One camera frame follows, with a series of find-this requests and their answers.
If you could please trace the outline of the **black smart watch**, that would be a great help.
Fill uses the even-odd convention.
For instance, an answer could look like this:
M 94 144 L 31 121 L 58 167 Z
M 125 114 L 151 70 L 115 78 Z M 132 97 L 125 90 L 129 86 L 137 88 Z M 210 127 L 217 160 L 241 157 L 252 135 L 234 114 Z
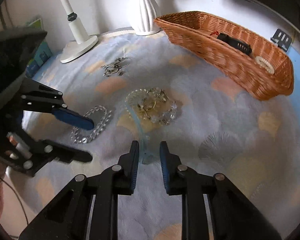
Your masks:
M 252 53 L 252 48 L 249 44 L 247 44 L 243 41 L 240 41 L 238 39 L 235 39 L 233 37 L 230 37 L 227 34 L 220 33 L 220 34 L 218 34 L 217 39 L 227 43 L 229 46 L 241 51 L 242 53 L 244 53 L 248 56 L 250 56 L 250 54 Z

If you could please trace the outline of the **stack of books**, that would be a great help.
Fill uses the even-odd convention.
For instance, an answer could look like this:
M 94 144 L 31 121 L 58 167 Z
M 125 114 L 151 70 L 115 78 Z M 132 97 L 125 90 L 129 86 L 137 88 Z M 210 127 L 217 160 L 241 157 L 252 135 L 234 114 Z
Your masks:
M 35 27 L 42 30 L 44 29 L 43 20 L 40 16 L 36 17 L 27 25 L 29 27 Z M 52 51 L 50 50 L 47 42 L 44 40 L 38 47 L 34 57 L 28 62 L 26 67 L 26 76 L 32 78 L 51 56 Z

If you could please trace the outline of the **silver hair clips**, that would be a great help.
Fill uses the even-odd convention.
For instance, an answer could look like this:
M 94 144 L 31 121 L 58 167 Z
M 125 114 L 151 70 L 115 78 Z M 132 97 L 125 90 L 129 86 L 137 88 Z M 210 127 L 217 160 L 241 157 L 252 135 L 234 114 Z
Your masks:
M 131 63 L 131 60 L 130 57 L 116 58 L 112 63 L 102 66 L 102 69 L 104 70 L 103 75 L 105 77 L 111 77 L 113 75 L 122 76 L 125 73 L 124 68 Z

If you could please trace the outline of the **brown wicker basket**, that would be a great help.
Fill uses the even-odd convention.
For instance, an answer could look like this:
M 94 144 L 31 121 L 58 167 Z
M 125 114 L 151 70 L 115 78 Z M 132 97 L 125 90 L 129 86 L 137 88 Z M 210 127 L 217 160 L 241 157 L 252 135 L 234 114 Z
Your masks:
M 215 66 L 254 98 L 265 101 L 292 94 L 294 70 L 290 58 L 253 31 L 200 11 L 159 16 L 154 23 L 172 44 Z M 250 56 L 217 39 L 220 33 L 249 44 L 252 48 Z

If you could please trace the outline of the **white ribbed vase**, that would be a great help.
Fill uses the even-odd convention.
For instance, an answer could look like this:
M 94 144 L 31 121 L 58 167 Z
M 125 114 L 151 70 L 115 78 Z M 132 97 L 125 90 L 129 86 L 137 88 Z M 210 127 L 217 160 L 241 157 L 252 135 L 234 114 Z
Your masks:
M 136 35 L 148 36 L 160 31 L 160 28 L 154 23 L 154 19 L 160 14 L 155 0 L 132 0 L 131 7 L 131 26 Z

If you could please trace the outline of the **light blue plastic clip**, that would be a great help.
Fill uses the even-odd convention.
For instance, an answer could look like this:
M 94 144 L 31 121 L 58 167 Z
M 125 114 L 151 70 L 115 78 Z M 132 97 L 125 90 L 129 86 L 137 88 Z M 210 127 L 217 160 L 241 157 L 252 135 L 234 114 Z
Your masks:
M 147 148 L 149 139 L 147 138 L 146 133 L 144 132 L 141 125 L 141 119 L 138 117 L 137 113 L 134 110 L 132 110 L 131 116 L 136 124 L 139 134 L 141 163 L 144 165 L 149 165 L 154 161 L 154 155 L 149 152 Z

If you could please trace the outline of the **fan pattern table cloth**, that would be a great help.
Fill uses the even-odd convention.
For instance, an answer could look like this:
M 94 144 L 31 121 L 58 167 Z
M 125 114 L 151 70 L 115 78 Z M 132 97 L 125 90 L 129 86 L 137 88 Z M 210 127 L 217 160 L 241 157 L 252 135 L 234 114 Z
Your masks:
M 263 213 L 282 237 L 300 223 L 300 55 L 290 50 L 294 91 L 268 101 L 251 97 L 214 66 L 170 43 L 165 33 L 120 35 L 101 42 L 79 59 L 49 59 L 37 81 L 60 90 L 68 107 L 85 114 L 104 106 L 112 114 L 101 134 L 78 148 L 93 155 L 88 164 L 51 162 L 33 178 L 8 175 L 34 213 L 77 174 L 93 176 L 114 165 L 139 134 L 126 109 L 136 89 L 158 87 L 178 106 L 169 125 L 141 121 L 154 155 L 140 163 L 132 196 L 119 198 L 119 239 L 179 239 L 181 198 L 168 196 L 162 181 L 159 144 L 201 174 L 225 174 Z M 122 76 L 105 77 L 102 66 L 130 57 Z

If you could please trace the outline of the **white desk lamp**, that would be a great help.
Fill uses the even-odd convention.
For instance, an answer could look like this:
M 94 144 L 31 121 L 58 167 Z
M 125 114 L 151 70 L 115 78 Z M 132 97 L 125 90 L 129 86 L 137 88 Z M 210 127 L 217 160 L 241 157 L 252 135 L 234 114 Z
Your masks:
M 65 46 L 62 51 L 60 62 L 68 63 L 81 57 L 92 49 L 98 42 L 96 35 L 88 35 L 81 19 L 74 12 L 69 0 L 60 0 L 67 14 L 68 25 L 75 38 Z

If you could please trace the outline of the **crystal bead jewelry pile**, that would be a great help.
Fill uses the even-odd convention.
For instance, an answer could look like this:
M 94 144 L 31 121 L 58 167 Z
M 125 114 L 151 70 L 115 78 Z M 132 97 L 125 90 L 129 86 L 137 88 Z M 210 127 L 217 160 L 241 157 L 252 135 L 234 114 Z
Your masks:
M 169 125 L 177 117 L 177 103 L 158 87 L 136 89 L 128 94 L 125 103 L 130 116 L 138 121 Z

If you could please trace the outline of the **black phone stand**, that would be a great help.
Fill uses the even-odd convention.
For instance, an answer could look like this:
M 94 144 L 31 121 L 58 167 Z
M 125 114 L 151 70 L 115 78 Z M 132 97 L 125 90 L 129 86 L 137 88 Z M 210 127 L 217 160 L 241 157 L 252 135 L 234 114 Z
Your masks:
M 277 46 L 281 48 L 285 53 L 288 51 L 290 45 L 292 44 L 292 38 L 281 29 L 277 29 L 270 40 L 277 44 Z

